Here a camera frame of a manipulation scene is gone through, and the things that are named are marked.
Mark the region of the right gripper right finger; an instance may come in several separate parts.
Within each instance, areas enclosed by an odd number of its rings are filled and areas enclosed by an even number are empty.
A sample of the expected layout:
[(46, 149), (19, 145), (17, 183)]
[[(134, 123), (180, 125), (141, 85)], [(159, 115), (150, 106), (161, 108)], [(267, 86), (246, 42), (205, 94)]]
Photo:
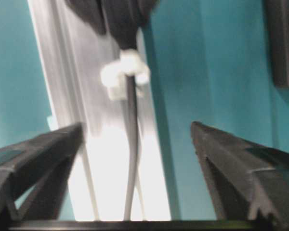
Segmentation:
[(218, 219), (289, 224), (289, 153), (200, 122), (190, 130)]

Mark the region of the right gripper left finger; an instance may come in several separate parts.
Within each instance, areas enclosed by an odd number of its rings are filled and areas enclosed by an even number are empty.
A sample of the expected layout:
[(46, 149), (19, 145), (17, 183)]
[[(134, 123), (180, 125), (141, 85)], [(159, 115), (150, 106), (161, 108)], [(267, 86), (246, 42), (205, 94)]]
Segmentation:
[(0, 219), (58, 218), (82, 143), (83, 126), (75, 123), (0, 148)]

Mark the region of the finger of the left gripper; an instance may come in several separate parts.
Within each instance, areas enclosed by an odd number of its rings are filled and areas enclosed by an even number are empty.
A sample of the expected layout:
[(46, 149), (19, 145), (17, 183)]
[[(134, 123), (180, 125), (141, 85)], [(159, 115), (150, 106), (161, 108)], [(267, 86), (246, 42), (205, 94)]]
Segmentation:
[(98, 35), (106, 34), (102, 2), (100, 0), (65, 0), (66, 5)]
[(149, 19), (156, 0), (104, 0), (105, 16), (110, 35), (121, 50), (137, 49), (137, 31)]

